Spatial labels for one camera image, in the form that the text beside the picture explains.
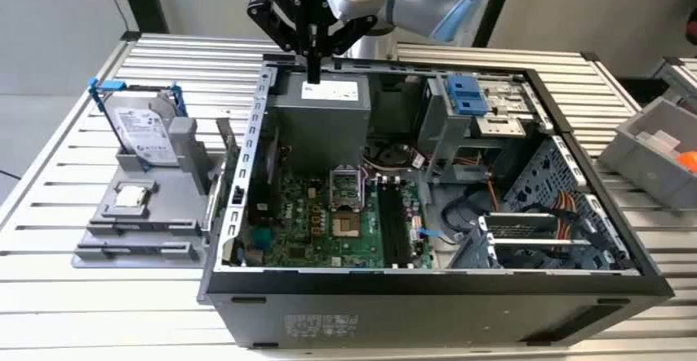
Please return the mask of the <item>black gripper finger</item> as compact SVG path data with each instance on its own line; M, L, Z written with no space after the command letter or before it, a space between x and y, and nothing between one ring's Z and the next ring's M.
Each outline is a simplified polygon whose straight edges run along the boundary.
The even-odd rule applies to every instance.
M317 25L313 40L313 82L320 83L321 60L327 56L341 55L368 34L377 23L376 16L364 16L348 21L344 26L329 34L329 23Z
M313 83L313 45L311 25L307 21L305 3L303 0L289 0L289 10L293 12L295 28L292 28L273 10L273 0L249 0L248 15L263 29L273 42L285 50L307 59L307 82Z

